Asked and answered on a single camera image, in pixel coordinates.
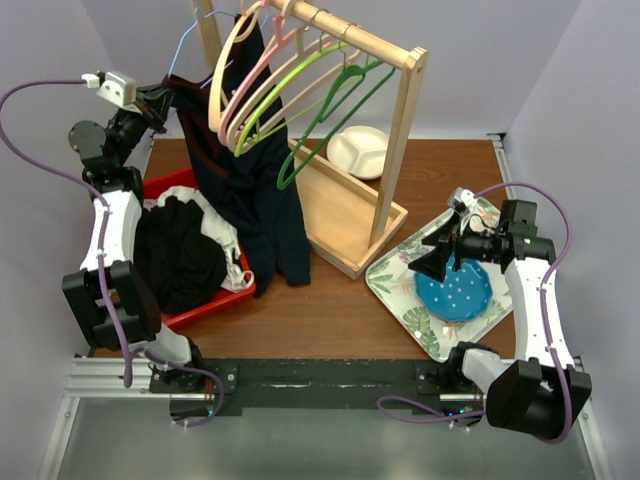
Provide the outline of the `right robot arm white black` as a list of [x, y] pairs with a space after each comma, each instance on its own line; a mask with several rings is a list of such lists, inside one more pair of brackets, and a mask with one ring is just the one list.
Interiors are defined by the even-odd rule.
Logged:
[[497, 226], [487, 233], [469, 226], [476, 199], [448, 205], [449, 219], [422, 240], [430, 251], [408, 267], [442, 283], [467, 260], [499, 265], [512, 299], [516, 350], [506, 361], [489, 347], [460, 342], [441, 368], [446, 382], [459, 393], [478, 387], [491, 426], [560, 443], [589, 399], [592, 381], [577, 371], [563, 338], [555, 295], [560, 258], [553, 241], [538, 234], [537, 205], [504, 201]]

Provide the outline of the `navy tank top red trim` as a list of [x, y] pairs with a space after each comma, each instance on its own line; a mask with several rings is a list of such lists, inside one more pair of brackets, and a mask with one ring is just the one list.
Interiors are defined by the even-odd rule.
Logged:
[[237, 229], [255, 275], [255, 295], [264, 294], [275, 273], [291, 286], [311, 282], [311, 246], [295, 185], [277, 188], [290, 153], [282, 129], [236, 158], [207, 125], [209, 91], [199, 82], [167, 75], [172, 106], [182, 127], [197, 186], [216, 211]]

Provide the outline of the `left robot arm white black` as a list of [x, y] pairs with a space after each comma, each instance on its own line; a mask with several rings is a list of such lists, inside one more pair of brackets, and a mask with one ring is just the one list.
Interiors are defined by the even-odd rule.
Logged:
[[76, 273], [64, 276], [63, 294], [88, 344], [94, 349], [140, 353], [158, 379], [183, 392], [207, 383], [207, 368], [194, 342], [163, 324], [156, 298], [134, 266], [136, 229], [144, 186], [138, 168], [127, 165], [144, 134], [164, 132], [174, 93], [161, 85], [128, 95], [103, 84], [99, 94], [118, 109], [107, 125], [75, 123], [68, 143], [93, 187], [94, 226], [89, 250]]

